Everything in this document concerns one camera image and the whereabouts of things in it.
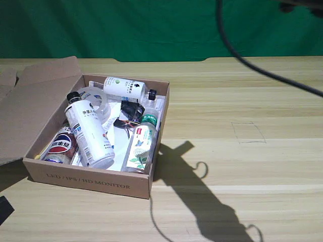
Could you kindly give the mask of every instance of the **open cardboard box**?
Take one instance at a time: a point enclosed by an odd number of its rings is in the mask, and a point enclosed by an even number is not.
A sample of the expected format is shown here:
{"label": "open cardboard box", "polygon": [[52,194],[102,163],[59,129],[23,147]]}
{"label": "open cardboard box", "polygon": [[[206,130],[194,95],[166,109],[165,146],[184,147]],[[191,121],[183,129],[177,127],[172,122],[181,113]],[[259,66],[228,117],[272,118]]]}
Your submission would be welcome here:
{"label": "open cardboard box", "polygon": [[74,56],[27,67],[14,88],[12,80],[5,83],[7,78],[1,78],[3,83],[0,84],[4,85],[0,89],[0,161],[5,163],[23,158],[35,182],[149,199],[169,102],[168,82],[127,77],[145,82],[148,88],[157,90],[158,95],[166,96],[148,175],[33,159],[50,142],[66,118],[66,95],[88,86],[89,81],[103,83],[105,78],[82,74]]}

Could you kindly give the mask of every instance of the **plastic bottle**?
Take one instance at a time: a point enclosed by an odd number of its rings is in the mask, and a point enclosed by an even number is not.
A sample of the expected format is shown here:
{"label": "plastic bottle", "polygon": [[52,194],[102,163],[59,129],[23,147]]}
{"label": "plastic bottle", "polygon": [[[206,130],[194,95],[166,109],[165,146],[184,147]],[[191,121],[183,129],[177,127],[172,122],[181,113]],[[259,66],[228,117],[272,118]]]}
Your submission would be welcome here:
{"label": "plastic bottle", "polygon": [[121,101],[138,102],[142,104],[144,99],[155,100],[156,90],[148,90],[143,82],[127,80],[117,77],[107,77],[103,91],[110,95],[109,98]]}
{"label": "plastic bottle", "polygon": [[131,137],[121,171],[149,173],[157,139],[157,120],[158,111],[146,108],[141,124],[135,128]]}
{"label": "plastic bottle", "polygon": [[77,149],[75,137],[66,119],[43,160],[69,165]]}
{"label": "plastic bottle", "polygon": [[67,95],[66,117],[73,128],[82,154],[83,166],[107,169],[113,164],[115,153],[90,101],[82,100],[78,92]]}

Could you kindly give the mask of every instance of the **green backdrop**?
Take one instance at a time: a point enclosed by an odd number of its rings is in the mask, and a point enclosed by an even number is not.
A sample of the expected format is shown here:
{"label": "green backdrop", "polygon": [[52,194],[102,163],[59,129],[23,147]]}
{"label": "green backdrop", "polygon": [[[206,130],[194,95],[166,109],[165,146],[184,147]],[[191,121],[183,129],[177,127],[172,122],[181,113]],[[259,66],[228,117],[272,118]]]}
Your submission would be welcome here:
{"label": "green backdrop", "polygon": [[[273,0],[224,0],[226,32],[243,56],[323,55],[323,19]],[[0,0],[1,58],[201,61],[230,56],[214,0]]]}

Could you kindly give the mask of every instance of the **wooden table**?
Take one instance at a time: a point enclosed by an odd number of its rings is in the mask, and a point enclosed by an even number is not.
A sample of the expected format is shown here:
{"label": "wooden table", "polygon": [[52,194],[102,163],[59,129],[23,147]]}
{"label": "wooden table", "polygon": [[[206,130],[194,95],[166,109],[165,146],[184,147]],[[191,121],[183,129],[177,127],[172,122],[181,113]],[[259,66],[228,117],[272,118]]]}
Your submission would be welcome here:
{"label": "wooden table", "polygon": [[[250,59],[323,90],[323,57]],[[1,59],[0,71],[21,71],[40,61]],[[172,241],[258,242],[261,236],[265,242],[322,241],[322,98],[263,77],[232,58],[196,63],[80,59],[80,67],[84,73],[171,83],[152,187],[153,219],[164,236]],[[166,241],[151,220],[149,200],[33,183],[19,162],[0,169],[0,194],[15,208],[0,226],[0,241]]]}

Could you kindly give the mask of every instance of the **black bottle cap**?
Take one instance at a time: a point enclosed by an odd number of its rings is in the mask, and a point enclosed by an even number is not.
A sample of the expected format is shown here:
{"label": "black bottle cap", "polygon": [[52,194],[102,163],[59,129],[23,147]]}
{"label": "black bottle cap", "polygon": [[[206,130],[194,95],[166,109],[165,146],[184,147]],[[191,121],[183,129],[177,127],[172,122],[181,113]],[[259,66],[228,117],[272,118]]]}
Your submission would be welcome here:
{"label": "black bottle cap", "polygon": [[156,99],[156,95],[157,95],[157,91],[150,89],[148,93],[148,99],[154,101]]}
{"label": "black bottle cap", "polygon": [[68,101],[70,101],[74,97],[81,97],[81,96],[80,96],[80,94],[78,92],[70,92],[69,94],[67,94],[67,100]]}

